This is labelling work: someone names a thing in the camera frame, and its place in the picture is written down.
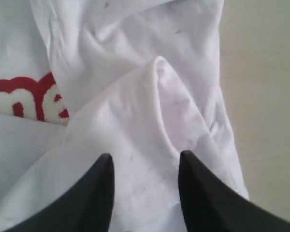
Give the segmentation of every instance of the white cloth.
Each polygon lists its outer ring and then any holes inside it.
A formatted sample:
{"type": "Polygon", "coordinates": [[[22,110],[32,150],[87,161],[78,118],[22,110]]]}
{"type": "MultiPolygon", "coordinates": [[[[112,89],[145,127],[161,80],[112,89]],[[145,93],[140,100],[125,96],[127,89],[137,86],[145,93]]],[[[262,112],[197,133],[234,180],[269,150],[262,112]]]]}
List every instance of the white cloth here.
{"type": "Polygon", "coordinates": [[[1,201],[0,230],[43,209],[105,152],[116,175],[110,231],[175,232],[176,222],[185,231],[177,189],[185,149],[247,197],[219,87],[222,1],[31,6],[71,120],[1,201]]]}

